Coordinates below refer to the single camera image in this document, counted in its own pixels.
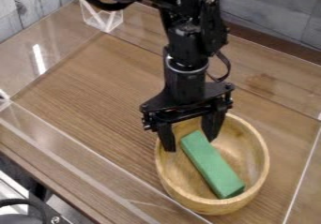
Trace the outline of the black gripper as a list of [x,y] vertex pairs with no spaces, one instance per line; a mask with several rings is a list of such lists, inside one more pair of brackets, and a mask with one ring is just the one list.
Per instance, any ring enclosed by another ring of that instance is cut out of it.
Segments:
[[163,90],[140,105],[139,111],[143,129],[156,132],[164,150],[174,152],[174,123],[199,117],[208,142],[216,138],[231,108],[234,85],[226,81],[230,73],[219,78],[210,76],[211,81],[206,82],[208,61],[187,66],[167,54],[163,64]]

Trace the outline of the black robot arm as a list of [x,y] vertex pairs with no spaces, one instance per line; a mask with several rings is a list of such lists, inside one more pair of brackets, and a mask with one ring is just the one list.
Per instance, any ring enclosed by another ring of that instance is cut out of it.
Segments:
[[[87,0],[105,11],[117,11],[142,0]],[[230,60],[220,53],[228,28],[220,17],[219,0],[148,0],[159,10],[168,39],[163,48],[164,87],[140,105],[142,123],[158,133],[166,151],[175,150],[171,125],[198,117],[207,139],[216,138],[231,108],[234,85],[227,77],[211,77],[210,58]]]

